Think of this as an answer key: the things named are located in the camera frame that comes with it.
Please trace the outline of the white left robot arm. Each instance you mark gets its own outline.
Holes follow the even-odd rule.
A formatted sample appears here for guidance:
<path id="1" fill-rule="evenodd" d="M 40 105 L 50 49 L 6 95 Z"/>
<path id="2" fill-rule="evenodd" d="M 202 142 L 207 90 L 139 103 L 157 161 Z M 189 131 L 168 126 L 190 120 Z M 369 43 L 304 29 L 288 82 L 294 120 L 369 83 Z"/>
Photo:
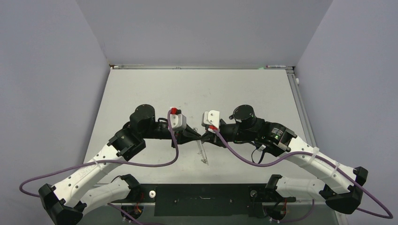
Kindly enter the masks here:
<path id="1" fill-rule="evenodd" d="M 42 205 L 56 225 L 75 225 L 92 210 L 113 201 L 137 200 L 140 183 L 130 174 L 97 186 L 111 171 L 128 163 L 145 147 L 146 139 L 171 140 L 172 147 L 201 139 L 201 135 L 186 123 L 177 108 L 164 120 L 155 118 L 155 109 L 139 105 L 130 120 L 109 139 L 104 147 L 69 177 L 54 185 L 44 184 L 38 191 Z"/>

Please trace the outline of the metal ring plate with keyrings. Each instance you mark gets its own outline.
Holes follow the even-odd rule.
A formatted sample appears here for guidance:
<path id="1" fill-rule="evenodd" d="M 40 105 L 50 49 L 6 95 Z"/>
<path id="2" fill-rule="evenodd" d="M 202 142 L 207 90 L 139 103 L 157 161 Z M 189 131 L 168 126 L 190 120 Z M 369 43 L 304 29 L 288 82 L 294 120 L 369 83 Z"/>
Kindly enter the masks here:
<path id="1" fill-rule="evenodd" d="M 208 159 L 207 159 L 207 154 L 206 154 L 206 151 L 205 151 L 205 148 L 204 148 L 202 140 L 199 139 L 196 142 L 197 142 L 197 146 L 198 146 L 198 149 L 199 149 L 198 155 L 201 156 L 201 162 L 204 163 L 205 165 L 209 166 L 209 162 L 208 162 Z"/>

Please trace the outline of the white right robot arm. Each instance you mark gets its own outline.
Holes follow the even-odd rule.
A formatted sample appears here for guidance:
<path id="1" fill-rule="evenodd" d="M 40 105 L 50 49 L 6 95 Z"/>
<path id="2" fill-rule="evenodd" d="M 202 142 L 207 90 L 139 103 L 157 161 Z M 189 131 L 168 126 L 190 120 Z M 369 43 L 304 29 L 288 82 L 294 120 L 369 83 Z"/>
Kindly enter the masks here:
<path id="1" fill-rule="evenodd" d="M 262 154 L 287 160 L 314 176 L 300 179 L 273 174 L 265 186 L 268 199 L 313 199 L 344 214 L 359 207 L 368 175 L 365 168 L 345 166 L 327 157 L 286 126 L 257 117 L 250 105 L 238 106 L 230 119 L 234 123 L 227 124 L 219 111 L 204 112 L 202 141 L 224 148 L 230 148 L 231 143 L 251 143 Z"/>

